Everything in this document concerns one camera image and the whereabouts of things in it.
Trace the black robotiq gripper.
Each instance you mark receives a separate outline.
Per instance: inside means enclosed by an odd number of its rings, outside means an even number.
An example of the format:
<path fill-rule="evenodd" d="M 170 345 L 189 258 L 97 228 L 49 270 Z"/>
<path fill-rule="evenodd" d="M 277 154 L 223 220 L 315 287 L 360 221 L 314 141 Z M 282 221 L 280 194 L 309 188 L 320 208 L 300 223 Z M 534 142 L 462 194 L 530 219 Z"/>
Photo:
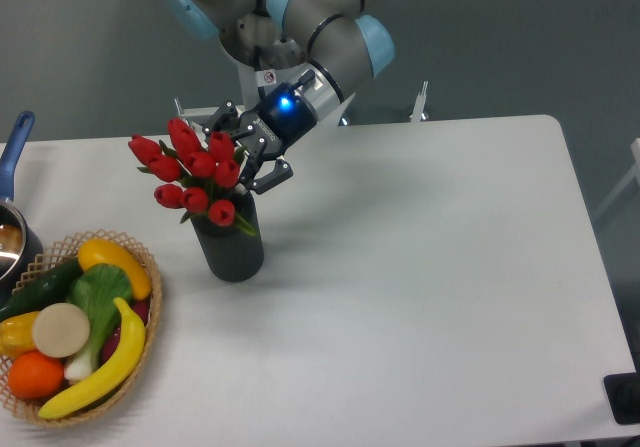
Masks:
<path fill-rule="evenodd" d="M 296 143 L 318 120 L 309 103 L 298 91 L 299 83 L 283 83 L 253 109 L 244 112 L 234 102 L 227 101 L 204 123 L 206 140 L 214 133 L 226 133 L 245 147 L 259 164 L 275 160 Z M 284 158 L 275 160 L 274 168 L 260 178 L 250 178 L 247 165 L 239 183 L 258 195 L 282 184 L 293 176 L 291 164 Z"/>

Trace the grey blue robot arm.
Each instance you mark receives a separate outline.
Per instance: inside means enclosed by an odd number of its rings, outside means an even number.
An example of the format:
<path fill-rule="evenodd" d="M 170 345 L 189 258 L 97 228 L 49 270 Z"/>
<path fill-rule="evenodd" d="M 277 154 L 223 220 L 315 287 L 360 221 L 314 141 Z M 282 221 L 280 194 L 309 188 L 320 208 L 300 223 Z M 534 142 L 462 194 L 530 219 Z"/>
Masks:
<path fill-rule="evenodd" d="M 262 194 L 290 178 L 286 150 L 393 61 L 391 35 L 366 13 L 379 1 L 165 0 L 179 22 L 200 38 L 215 38 L 255 14 L 301 50 L 302 60 L 278 70 L 264 98 L 228 125 L 220 113 L 207 124 L 246 148 L 239 177 L 244 188 Z"/>

